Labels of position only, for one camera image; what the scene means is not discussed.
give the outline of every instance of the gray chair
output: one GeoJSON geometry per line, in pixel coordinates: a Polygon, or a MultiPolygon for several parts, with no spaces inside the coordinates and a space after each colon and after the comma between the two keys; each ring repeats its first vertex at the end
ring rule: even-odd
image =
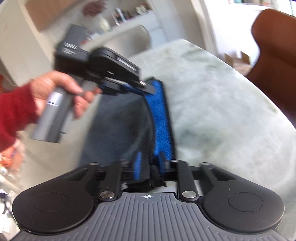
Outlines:
{"type": "Polygon", "coordinates": [[[150,49],[150,34],[141,25],[114,36],[103,43],[125,58],[129,58],[142,51],[150,49]]]}

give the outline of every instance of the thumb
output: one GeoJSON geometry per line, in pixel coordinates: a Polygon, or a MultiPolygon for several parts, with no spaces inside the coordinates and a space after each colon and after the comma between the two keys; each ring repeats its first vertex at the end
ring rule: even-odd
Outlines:
{"type": "Polygon", "coordinates": [[[69,75],[58,71],[51,71],[47,77],[52,80],[57,86],[63,87],[66,91],[72,94],[80,94],[83,89],[69,75]]]}

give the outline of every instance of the cloth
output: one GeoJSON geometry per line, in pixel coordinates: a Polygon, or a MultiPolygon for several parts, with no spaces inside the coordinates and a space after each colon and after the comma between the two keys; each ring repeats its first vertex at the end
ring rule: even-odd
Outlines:
{"type": "Polygon", "coordinates": [[[102,97],[80,161],[81,166],[130,161],[134,180],[129,188],[137,191],[164,185],[160,175],[164,164],[158,155],[163,152],[167,159],[175,156],[163,85],[155,79],[147,83],[156,88],[155,95],[102,97]]]}
{"type": "Polygon", "coordinates": [[[13,145],[16,132],[37,120],[30,84],[0,95],[0,151],[13,145]]]}

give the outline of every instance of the brown chair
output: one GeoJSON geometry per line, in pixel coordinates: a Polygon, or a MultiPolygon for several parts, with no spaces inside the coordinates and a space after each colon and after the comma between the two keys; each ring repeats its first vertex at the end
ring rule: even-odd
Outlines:
{"type": "Polygon", "coordinates": [[[252,34],[260,56],[246,77],[296,127],[296,18],[273,9],[264,10],[255,20],[252,34]]]}

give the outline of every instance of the microfiber towel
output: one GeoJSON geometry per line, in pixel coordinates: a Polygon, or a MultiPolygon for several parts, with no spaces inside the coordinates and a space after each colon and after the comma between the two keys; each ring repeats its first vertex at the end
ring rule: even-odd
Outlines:
{"type": "Polygon", "coordinates": [[[131,161],[134,180],[129,187],[133,190],[164,184],[151,181],[151,176],[160,178],[163,172],[164,164],[158,155],[163,152],[168,160],[175,158],[164,86],[154,78],[147,83],[155,87],[154,95],[128,93],[102,97],[80,160],[81,166],[91,162],[109,166],[114,161],[131,161]]]}

